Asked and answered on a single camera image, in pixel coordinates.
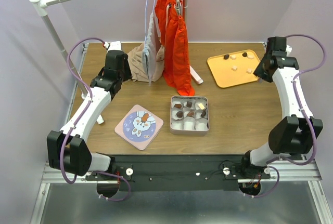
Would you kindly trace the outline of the pink tin lid with bunny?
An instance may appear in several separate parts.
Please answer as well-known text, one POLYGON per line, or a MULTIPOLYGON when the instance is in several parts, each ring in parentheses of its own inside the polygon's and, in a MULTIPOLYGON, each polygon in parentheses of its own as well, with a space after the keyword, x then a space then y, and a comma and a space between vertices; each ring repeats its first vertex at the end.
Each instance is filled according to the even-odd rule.
POLYGON ((114 132, 136 149, 143 151, 156 138, 164 121, 136 104, 118 123, 114 132))

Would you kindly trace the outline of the dark round chocolate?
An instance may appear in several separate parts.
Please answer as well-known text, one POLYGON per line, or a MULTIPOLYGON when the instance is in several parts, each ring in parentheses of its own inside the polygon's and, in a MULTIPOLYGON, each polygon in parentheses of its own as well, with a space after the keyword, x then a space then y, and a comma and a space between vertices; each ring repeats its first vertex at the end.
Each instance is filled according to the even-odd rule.
POLYGON ((178 111, 177 114, 176 114, 176 116, 177 116, 178 118, 182 118, 182 117, 183 117, 183 113, 182 113, 182 111, 178 111))

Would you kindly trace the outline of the dark brown chocolate cube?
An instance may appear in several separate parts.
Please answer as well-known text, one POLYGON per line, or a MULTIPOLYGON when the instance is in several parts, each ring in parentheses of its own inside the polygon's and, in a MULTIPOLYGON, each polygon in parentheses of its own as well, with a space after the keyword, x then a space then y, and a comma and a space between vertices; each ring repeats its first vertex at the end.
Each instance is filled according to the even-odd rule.
POLYGON ((193 106, 193 102, 192 101, 187 101, 186 107, 191 108, 192 106, 193 106))

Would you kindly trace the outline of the pink chocolate tin box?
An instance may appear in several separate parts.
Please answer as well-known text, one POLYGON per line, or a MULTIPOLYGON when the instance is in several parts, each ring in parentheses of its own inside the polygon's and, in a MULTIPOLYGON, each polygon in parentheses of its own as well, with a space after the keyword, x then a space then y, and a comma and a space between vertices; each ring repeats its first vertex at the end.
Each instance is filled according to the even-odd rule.
POLYGON ((170 103, 170 132, 204 136, 210 130, 209 102, 200 96, 173 96, 170 103))

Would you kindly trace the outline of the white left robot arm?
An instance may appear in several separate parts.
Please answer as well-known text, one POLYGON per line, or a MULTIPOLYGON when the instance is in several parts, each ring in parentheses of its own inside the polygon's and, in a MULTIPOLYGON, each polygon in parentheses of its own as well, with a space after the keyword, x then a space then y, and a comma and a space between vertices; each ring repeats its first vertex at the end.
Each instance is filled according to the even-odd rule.
POLYGON ((90 91, 70 121, 47 136, 48 161, 51 168, 77 176, 97 171, 104 180, 115 175, 111 157, 91 153, 88 136, 102 111, 120 91, 124 81, 132 78, 128 56, 121 50, 108 50, 105 66, 92 80, 90 91))

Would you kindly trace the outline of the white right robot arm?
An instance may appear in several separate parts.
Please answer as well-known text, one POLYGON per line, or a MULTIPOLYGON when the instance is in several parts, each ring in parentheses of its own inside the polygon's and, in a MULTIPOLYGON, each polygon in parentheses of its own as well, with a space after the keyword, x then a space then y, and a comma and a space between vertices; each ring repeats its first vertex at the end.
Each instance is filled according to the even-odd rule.
POLYGON ((281 104, 282 119, 270 131, 268 141, 248 151, 239 165, 240 174, 251 178, 264 172, 275 161, 303 166, 311 163, 317 151, 317 137, 323 122, 311 112, 300 83, 300 75, 319 69, 323 63, 301 71, 286 37, 270 37, 266 52, 254 71, 258 78, 274 83, 281 104))

